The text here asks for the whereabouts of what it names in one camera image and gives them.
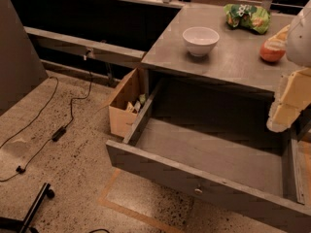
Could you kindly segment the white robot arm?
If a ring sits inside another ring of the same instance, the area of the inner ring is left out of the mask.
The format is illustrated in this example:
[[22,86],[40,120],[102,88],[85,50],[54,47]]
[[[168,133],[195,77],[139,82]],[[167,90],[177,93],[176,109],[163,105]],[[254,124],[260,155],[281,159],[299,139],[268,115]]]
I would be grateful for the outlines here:
[[283,132],[311,104],[311,1],[288,27],[286,56],[300,69],[281,79],[270,107],[267,128]]

